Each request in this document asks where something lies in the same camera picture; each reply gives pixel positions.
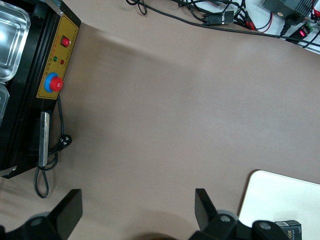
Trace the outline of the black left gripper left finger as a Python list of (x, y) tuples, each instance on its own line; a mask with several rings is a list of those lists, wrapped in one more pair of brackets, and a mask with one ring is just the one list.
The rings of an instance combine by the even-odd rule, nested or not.
[(6, 231), (0, 226), (2, 240), (67, 240), (83, 216), (81, 189), (72, 189), (50, 212), (30, 217), (20, 227)]

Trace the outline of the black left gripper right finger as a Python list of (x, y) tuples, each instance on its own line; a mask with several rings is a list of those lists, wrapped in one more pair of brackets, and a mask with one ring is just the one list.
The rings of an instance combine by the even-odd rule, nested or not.
[(199, 230), (191, 240), (287, 240), (288, 236), (274, 222), (257, 220), (251, 227), (226, 211), (217, 211), (203, 188), (195, 189), (194, 214)]

